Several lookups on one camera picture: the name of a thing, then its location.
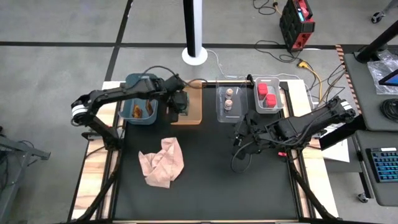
keyboard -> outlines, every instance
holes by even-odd
[[[396,148],[366,150],[377,182],[398,182],[398,151]]]

wooden table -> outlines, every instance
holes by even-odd
[[[288,83],[289,96],[292,103],[292,109],[295,116],[301,116],[311,112],[310,103],[308,102],[307,92],[303,80],[283,80]],[[102,89],[116,88],[121,82],[104,82]],[[285,117],[289,116],[289,111],[286,107],[286,97],[283,90],[281,90],[282,101],[284,101],[284,113]],[[105,124],[112,126],[114,124],[114,115],[116,109],[116,103],[110,103],[104,105],[98,111],[97,117],[102,120]],[[123,124],[123,121],[117,121],[118,126]],[[311,145],[319,147],[317,140],[312,140]],[[102,147],[103,141],[101,139],[92,140],[88,143],[87,154],[95,149]],[[116,162],[118,152],[113,152],[111,161],[111,170],[113,169],[114,163]],[[305,163],[305,170],[308,177],[308,182],[311,190],[317,196],[323,206],[335,217],[338,217],[335,199],[333,192],[331,191],[329,177],[326,172],[325,161],[323,160],[322,152],[318,149],[306,148],[303,151],[303,158]],[[107,158],[107,151],[102,149],[83,162],[83,168],[80,179],[78,180],[78,186],[76,188],[75,200],[73,201],[72,219],[80,217],[85,210],[90,206],[97,193],[100,191],[101,183],[104,175],[104,168]],[[300,170],[300,164],[298,160],[295,161],[295,165]],[[307,198],[300,188],[300,200],[302,204],[302,210],[304,217],[309,217],[310,212],[307,205]],[[102,218],[108,218],[110,197],[112,188],[108,191],[107,196],[104,200]],[[279,220],[258,220],[259,222],[275,222]]]

blue bin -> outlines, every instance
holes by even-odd
[[[140,75],[142,75],[142,74],[133,73],[133,74],[128,75],[126,77],[126,87],[135,85],[138,82]],[[145,74],[141,78],[148,78],[148,77],[156,78],[156,76],[154,74]],[[152,109],[154,110],[154,112],[152,113],[151,116],[148,115],[148,111],[146,110],[146,101],[147,100],[142,100],[139,98],[125,100],[124,105],[123,105],[123,110],[121,112],[119,112],[119,116],[122,117],[123,119],[125,119],[130,124],[138,124],[138,125],[153,124],[156,121],[156,117],[157,117],[158,101],[152,100],[150,102],[150,104],[152,105]],[[142,110],[142,118],[133,118],[132,117],[134,105],[138,105],[140,107],[140,109]]]

gray floor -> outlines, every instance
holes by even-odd
[[[0,0],[0,41],[114,42],[126,1]],[[392,11],[377,25],[369,21],[388,0],[308,1],[317,21],[309,42],[313,45],[367,44],[397,19],[397,11]],[[251,0],[203,0],[203,8],[205,43],[253,44],[260,39],[282,43],[278,15],[258,14]],[[123,42],[182,43],[184,37],[182,1],[134,0]],[[391,43],[397,44],[398,38]],[[289,73],[308,85],[313,80],[311,73],[297,69],[295,63],[279,63],[253,49],[212,50],[227,75]],[[123,80],[151,65],[168,66],[186,79],[222,78],[212,53],[203,65],[190,67],[182,62],[181,51],[121,49],[112,80]],[[70,103],[101,88],[111,52],[111,48],[0,47],[0,124],[9,138],[27,139],[52,152],[49,161],[29,169],[11,220],[66,220],[86,146],[80,136],[83,130],[69,123]],[[304,50],[300,57],[310,62],[322,79],[340,64],[335,50]],[[154,73],[169,76],[161,70]],[[345,78],[338,84],[348,86]],[[340,96],[353,105],[349,90]],[[363,191],[357,175],[330,174],[330,181],[341,217],[396,223],[396,208],[380,207],[374,200],[368,204],[356,201],[355,195]]]

crumpled cloth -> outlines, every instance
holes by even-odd
[[[169,189],[184,168],[181,147],[177,138],[165,138],[161,141],[162,149],[158,153],[143,154],[138,152],[142,173],[148,185]]]

